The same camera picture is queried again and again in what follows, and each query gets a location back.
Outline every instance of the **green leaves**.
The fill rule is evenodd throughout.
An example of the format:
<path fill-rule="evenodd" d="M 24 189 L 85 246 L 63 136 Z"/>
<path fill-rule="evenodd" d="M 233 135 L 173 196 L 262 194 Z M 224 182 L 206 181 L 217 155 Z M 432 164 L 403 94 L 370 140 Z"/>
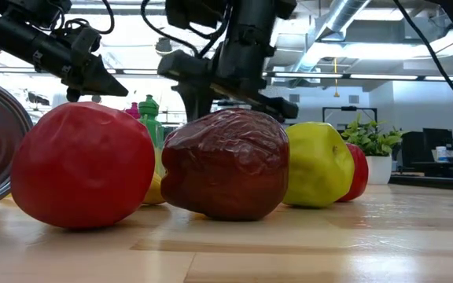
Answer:
<path fill-rule="evenodd" d="M 342 133 L 347 142 L 357 145 L 367 156 L 389 156 L 392 148 L 401 142 L 404 132 L 393 127 L 388 134 L 379 134 L 379 125 L 384 122 L 370 121 L 361 124 L 361 115 L 352 121 Z"/>

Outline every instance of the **fake fruit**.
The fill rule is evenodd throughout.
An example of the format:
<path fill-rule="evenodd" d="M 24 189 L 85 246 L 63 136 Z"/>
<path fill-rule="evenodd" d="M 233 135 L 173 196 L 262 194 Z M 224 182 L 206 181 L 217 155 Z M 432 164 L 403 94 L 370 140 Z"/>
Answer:
<path fill-rule="evenodd" d="M 162 196 L 172 205 L 230 221 L 258 220 L 282 201 L 288 138 L 269 115 L 224 109 L 169 134 Z"/>
<path fill-rule="evenodd" d="M 22 141 L 12 195 L 24 212 L 53 226 L 111 226 L 139 208 L 154 168 L 143 124 L 97 103 L 67 103 L 45 114 Z"/>
<path fill-rule="evenodd" d="M 160 193 L 161 182 L 162 178 L 156 172 L 153 173 L 153 179 L 151 181 L 151 185 L 149 186 L 148 193 L 146 193 L 145 199 L 142 202 L 143 204 L 157 205 L 165 202 L 162 194 Z"/>
<path fill-rule="evenodd" d="M 351 201 L 361 197 L 368 183 L 368 163 L 366 162 L 365 154 L 357 145 L 348 143 L 347 147 L 354 159 L 354 178 L 349 192 L 338 201 Z"/>
<path fill-rule="evenodd" d="M 351 187 L 354 160 L 344 140 L 328 123 L 298 123 L 289 138 L 289 184 L 283 203 L 324 208 Z"/>

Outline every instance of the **desk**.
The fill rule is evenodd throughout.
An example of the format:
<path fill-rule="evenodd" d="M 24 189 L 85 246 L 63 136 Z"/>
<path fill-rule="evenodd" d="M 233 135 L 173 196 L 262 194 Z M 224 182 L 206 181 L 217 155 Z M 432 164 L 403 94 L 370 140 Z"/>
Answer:
<path fill-rule="evenodd" d="M 214 222 L 164 205 L 73 233 L 0 202 L 1 283 L 453 283 L 453 191 L 370 186 L 324 210 Z"/>

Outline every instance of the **pink bottle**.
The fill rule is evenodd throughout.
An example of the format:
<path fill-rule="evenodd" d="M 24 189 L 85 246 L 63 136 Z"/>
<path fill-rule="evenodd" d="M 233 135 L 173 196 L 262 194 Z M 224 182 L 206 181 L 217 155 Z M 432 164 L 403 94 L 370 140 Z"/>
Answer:
<path fill-rule="evenodd" d="M 131 115 L 132 117 L 134 117 L 135 119 L 141 118 L 141 115 L 139 114 L 139 111 L 138 111 L 138 103 L 137 102 L 132 102 L 132 107 L 129 108 L 129 109 L 125 109 L 125 112 L 127 114 Z"/>

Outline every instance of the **white pot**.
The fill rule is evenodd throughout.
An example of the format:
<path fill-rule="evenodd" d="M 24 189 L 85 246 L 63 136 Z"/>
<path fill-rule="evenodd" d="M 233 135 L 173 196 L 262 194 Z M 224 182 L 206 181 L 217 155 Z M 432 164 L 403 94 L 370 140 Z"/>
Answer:
<path fill-rule="evenodd" d="M 387 185 L 391 178 L 392 159 L 390 156 L 367 156 L 368 184 Z"/>

